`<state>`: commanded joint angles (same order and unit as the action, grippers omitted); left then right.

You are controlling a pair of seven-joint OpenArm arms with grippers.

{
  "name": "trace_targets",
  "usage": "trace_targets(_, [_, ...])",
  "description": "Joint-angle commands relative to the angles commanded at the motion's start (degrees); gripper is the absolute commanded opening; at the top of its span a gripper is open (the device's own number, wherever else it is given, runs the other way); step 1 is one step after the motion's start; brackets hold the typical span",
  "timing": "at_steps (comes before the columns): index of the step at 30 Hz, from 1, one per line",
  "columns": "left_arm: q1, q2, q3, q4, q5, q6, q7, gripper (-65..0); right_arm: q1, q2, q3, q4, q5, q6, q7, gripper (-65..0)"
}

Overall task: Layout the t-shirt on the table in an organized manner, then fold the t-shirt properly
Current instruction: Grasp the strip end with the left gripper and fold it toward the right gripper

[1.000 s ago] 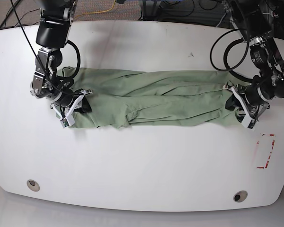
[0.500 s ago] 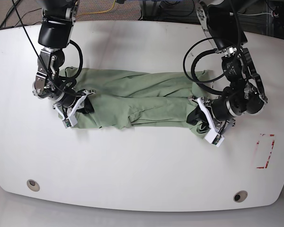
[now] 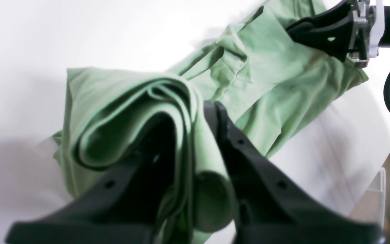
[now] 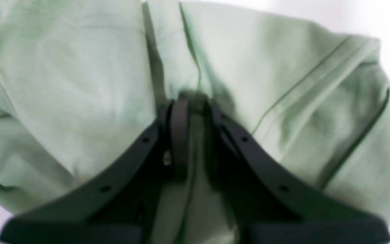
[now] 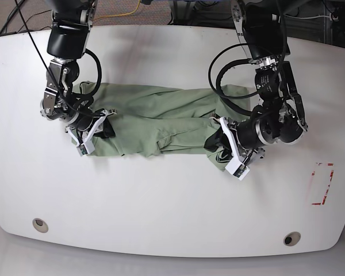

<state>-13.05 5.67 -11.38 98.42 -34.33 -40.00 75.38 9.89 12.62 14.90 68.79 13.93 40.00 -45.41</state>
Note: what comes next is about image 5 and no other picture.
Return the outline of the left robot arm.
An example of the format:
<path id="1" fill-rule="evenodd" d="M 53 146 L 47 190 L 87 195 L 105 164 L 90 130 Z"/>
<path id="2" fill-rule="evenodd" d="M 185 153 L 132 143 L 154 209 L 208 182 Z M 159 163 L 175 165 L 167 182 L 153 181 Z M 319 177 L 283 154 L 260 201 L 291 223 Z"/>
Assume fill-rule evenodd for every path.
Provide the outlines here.
<path id="1" fill-rule="evenodd" d="M 209 160 L 220 170 L 235 176 L 249 171 L 249 164 L 264 157 L 264 146 L 278 141 L 294 144 L 308 130 L 302 98 L 291 65 L 283 1 L 232 1 L 235 31 L 246 58 L 225 65 L 213 91 L 234 112 L 244 115 L 239 122 L 228 115 L 216 115 L 218 129 L 204 145 Z M 255 92 L 228 95 L 221 84 L 236 66 L 257 65 Z"/>

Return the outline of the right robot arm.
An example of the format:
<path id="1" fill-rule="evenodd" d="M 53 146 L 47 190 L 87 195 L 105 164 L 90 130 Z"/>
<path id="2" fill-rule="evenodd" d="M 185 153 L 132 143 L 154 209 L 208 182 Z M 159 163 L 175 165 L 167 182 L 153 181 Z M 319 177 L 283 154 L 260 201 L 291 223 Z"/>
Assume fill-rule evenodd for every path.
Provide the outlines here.
<path id="1" fill-rule="evenodd" d="M 102 68 L 97 56 L 86 48 L 93 27 L 97 1 L 48 1 L 52 9 L 52 30 L 47 52 L 53 58 L 47 67 L 47 86 L 41 102 L 41 114 L 49 120 L 62 120 L 75 131 L 75 140 L 84 145 L 85 138 L 113 138 L 108 121 L 111 112 L 93 111 L 94 95 L 101 87 Z M 91 56 L 97 68 L 97 81 L 88 93 L 73 91 L 79 76 L 78 60 Z"/>

